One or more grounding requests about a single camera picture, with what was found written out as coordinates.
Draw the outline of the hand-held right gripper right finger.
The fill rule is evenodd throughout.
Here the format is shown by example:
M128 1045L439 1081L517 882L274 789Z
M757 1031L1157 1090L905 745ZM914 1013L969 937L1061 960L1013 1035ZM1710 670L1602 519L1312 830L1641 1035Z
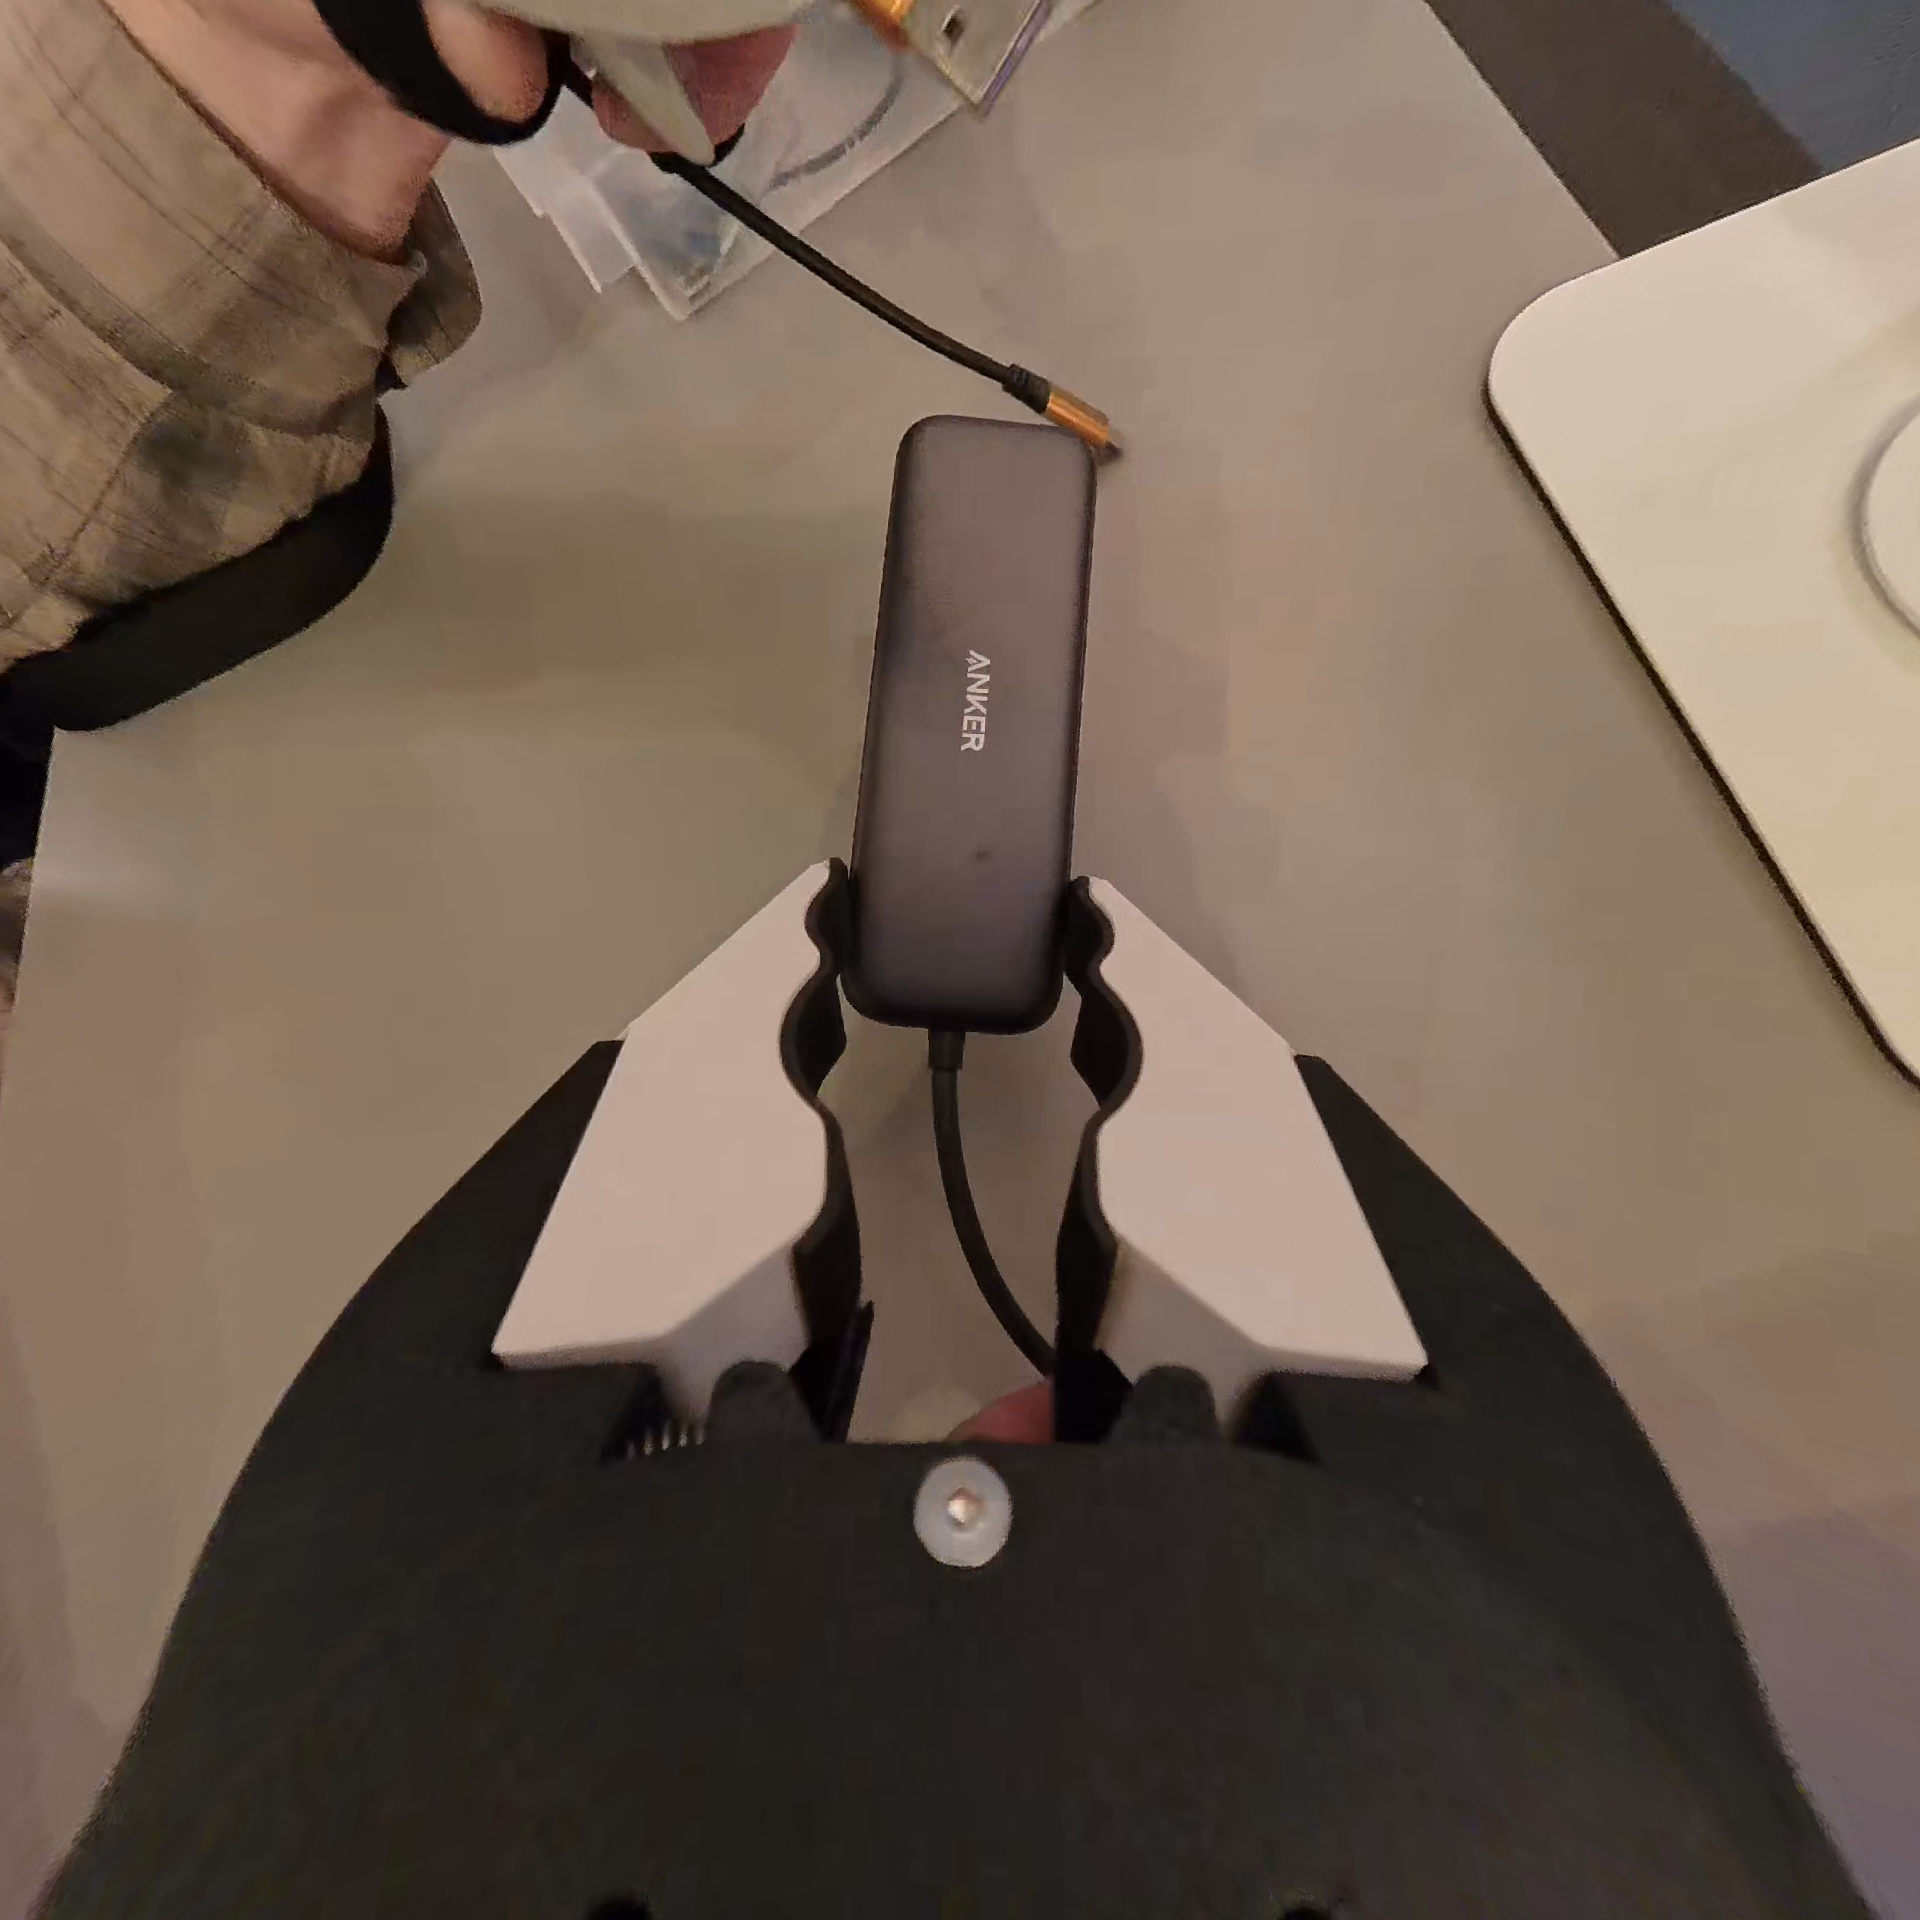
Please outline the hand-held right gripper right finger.
M1424 1342L1294 1047L1109 880L1072 882L1065 974L1093 1113L1054 1257L1061 1438L1163 1367L1227 1424L1271 1376L1413 1383Z

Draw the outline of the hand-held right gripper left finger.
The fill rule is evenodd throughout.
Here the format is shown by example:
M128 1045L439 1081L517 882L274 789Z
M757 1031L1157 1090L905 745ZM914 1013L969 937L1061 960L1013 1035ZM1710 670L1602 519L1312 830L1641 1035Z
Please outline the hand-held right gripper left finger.
M491 1353L640 1362L674 1419L741 1362L784 1369L823 1438L873 1337L848 1152L823 1102L846 1045L848 866L807 866L617 1035Z

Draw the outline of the black usb cable orange plugs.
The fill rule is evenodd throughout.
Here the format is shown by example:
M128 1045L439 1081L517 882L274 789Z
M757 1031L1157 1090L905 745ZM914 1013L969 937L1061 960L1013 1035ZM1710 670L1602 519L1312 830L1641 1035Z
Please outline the black usb cable orange plugs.
M1006 82L1047 27L1051 2L850 2L848 9L862 18L869 32L930 66L955 101L983 114L1003 94ZM1072 434L1099 462L1120 455L1113 421L1097 411L1093 402L1072 395L1031 368L994 361L878 295L866 281L784 229L731 183L720 181L713 162L699 165L677 153L661 153L656 167L686 181L747 233L917 347L994 384L1045 423Z

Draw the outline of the black usb hub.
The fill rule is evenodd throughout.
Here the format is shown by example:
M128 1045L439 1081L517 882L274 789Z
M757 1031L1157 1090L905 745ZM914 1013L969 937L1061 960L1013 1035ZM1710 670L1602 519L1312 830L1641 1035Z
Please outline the black usb hub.
M1095 514L1095 455L1058 427L903 437L843 967L878 1024L1019 1035L1061 997Z

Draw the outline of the person's left forearm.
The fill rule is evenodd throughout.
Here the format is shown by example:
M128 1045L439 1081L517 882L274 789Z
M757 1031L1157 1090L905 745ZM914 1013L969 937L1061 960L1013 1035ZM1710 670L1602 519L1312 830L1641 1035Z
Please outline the person's left forearm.
M256 553L475 331L437 187L400 254L283 203L105 5L5 5L2 663Z

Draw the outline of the person's left hand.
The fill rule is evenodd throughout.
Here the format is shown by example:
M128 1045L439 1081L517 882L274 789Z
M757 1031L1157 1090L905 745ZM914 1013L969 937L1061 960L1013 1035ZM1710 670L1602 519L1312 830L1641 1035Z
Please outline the person's left hand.
M368 256L395 258L448 149L347 57L306 2L110 2L158 71L309 224ZM526 121L544 94L530 23L469 5L423 5L423 23L475 107ZM786 57L791 25L672 50L681 85L718 144L738 133ZM615 142L665 153L606 82L594 117Z

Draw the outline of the clear acrylic box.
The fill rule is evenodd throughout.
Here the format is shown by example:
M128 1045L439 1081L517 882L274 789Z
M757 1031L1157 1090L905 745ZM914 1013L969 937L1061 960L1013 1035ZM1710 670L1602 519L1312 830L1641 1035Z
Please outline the clear acrylic box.
M1077 9L1051 5L1040 39ZM720 181L800 233L969 107L848 5L807 5L793 30L773 85L713 165ZM574 91L539 133L496 158L597 293L633 274L672 320L688 320L770 254L686 181L613 142Z

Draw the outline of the white book stand wooden board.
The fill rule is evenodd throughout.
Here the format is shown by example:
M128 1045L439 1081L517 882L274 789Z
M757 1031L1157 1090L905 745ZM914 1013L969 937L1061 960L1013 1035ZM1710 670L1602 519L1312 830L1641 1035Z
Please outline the white book stand wooden board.
M1861 1022L1918 1067L1918 146L1573 279L1520 466Z

